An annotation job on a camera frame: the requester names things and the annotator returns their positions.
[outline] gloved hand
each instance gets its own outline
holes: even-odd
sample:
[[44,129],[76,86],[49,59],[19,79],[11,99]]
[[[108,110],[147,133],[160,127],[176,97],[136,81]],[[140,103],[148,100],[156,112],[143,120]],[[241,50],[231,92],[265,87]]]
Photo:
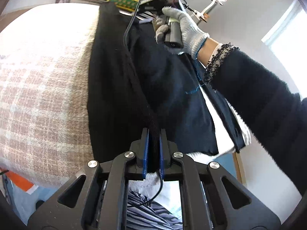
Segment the gloved hand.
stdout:
[[156,42],[158,44],[164,44],[164,47],[173,54],[188,53],[193,59],[196,59],[199,50],[204,45],[209,34],[202,32],[192,18],[184,11],[173,7],[164,7],[162,8],[162,12],[166,16],[177,19],[180,22],[183,48],[170,48],[164,44],[165,33],[169,27],[162,17],[157,17],[152,21],[153,28],[156,32]]

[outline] gray wall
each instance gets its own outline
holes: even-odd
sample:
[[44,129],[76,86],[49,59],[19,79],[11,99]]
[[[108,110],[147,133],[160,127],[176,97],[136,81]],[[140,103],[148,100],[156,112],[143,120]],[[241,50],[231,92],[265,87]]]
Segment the gray wall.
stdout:
[[[275,57],[261,41],[274,26],[293,0],[228,0],[217,6],[208,23],[200,28],[221,42],[239,46],[250,57],[263,64],[288,83],[292,92],[296,85]],[[188,4],[199,11],[209,0],[188,0]],[[300,195],[293,183],[279,170],[271,157],[255,138],[241,152],[248,189],[284,221],[294,210]]]

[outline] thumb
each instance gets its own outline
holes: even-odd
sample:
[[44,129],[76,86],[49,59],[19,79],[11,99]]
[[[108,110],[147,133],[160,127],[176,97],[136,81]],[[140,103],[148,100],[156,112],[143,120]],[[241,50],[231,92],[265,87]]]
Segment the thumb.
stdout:
[[164,7],[162,8],[162,13],[166,16],[177,19],[178,21],[180,21],[183,17],[186,16],[186,14],[182,10],[179,10],[174,7]]

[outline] beige plaid fabric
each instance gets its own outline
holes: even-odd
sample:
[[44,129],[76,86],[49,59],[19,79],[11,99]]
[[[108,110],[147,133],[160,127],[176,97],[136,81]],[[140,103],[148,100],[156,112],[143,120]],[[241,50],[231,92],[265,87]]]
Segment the beige plaid fabric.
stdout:
[[93,159],[87,82],[99,7],[35,7],[0,33],[0,167],[59,187]]

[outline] cable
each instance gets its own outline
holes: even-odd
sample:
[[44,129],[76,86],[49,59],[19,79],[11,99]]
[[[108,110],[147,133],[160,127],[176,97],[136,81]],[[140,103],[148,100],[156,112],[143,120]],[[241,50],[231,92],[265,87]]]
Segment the cable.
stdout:
[[134,12],[134,14],[133,14],[133,16],[132,16],[132,18],[131,18],[129,24],[128,24],[128,27],[126,28],[125,33],[124,33],[124,37],[123,37],[124,46],[125,46],[125,48],[126,48],[128,51],[129,51],[128,46],[127,46],[128,33],[129,33],[130,28],[131,28],[131,26],[132,26],[132,24],[133,24],[133,22],[134,22],[134,20],[135,20],[136,14],[138,13],[140,4],[141,4],[141,0],[138,1],[138,4],[137,4],[136,7],[135,7],[135,12]]
[[3,175],[3,174],[5,174],[5,173],[7,173],[7,172],[9,172],[9,170],[4,170],[4,171],[2,171],[2,172],[0,173],[0,175]]
[[146,205],[148,203],[151,203],[160,194],[162,187],[163,187],[163,179],[162,179],[162,175],[161,175],[160,170],[158,171],[158,173],[159,173],[159,178],[160,178],[160,188],[159,188],[159,191],[155,194],[155,196],[152,197],[151,199],[149,199],[148,201],[144,202],[144,203],[132,204],[131,206],[128,206],[128,208],[134,208],[134,207],[137,207],[137,206],[143,206],[143,205]]

